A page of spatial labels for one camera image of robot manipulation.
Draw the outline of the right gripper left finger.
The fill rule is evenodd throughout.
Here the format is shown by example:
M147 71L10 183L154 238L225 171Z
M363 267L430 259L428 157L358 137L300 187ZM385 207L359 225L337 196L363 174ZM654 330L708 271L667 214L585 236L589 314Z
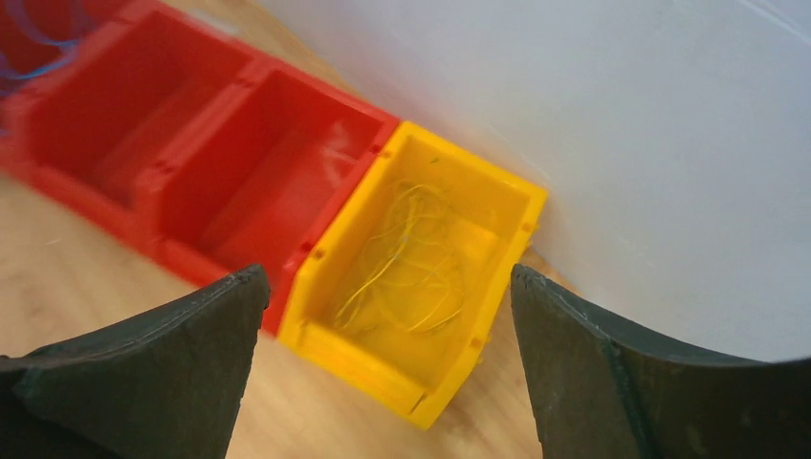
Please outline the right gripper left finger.
M260 265L1 360L5 458L223 458L271 297Z

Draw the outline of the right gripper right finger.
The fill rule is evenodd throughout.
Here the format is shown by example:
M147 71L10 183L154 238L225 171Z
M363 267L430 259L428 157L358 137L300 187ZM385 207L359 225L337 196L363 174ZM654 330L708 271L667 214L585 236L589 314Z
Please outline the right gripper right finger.
M525 265L511 306L546 458L806 458L810 361L674 339Z

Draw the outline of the yellow plastic bin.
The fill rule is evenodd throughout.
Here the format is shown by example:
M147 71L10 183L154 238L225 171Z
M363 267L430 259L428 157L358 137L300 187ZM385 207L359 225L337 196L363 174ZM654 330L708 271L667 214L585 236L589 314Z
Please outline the yellow plastic bin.
M546 199L401 123L298 269L277 340L431 427L479 363Z

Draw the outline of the right red plastic bin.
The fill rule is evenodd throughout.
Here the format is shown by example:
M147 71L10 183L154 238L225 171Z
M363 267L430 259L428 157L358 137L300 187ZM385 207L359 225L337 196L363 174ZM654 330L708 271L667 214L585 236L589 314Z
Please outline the right red plastic bin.
M263 266L276 335L298 269L399 123L264 57L139 179L140 243L197 285Z

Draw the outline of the red plastic bin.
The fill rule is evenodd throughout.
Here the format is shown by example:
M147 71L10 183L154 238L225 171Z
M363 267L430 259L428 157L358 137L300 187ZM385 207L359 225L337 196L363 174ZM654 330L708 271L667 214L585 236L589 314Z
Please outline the red plastic bin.
M124 1L3 1L1 98L69 62L82 39Z
M67 64L1 98L1 168L144 251L139 179L260 52L164 2L124 2Z
M140 243L197 285L263 266L276 335L298 269L399 123L264 57L139 179Z

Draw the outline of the middle red plastic bin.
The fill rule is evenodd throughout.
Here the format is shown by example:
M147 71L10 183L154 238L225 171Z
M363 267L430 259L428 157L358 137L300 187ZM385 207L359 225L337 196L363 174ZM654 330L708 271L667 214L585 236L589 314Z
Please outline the middle red plastic bin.
M260 52L164 2L124 2L67 64L1 98L1 168L144 251L139 179Z

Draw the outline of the left red plastic bin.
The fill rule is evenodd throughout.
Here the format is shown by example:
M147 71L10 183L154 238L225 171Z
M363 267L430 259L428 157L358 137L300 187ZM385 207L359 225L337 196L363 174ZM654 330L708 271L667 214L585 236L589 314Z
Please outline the left red plastic bin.
M124 1L3 1L1 98L69 62L82 39Z

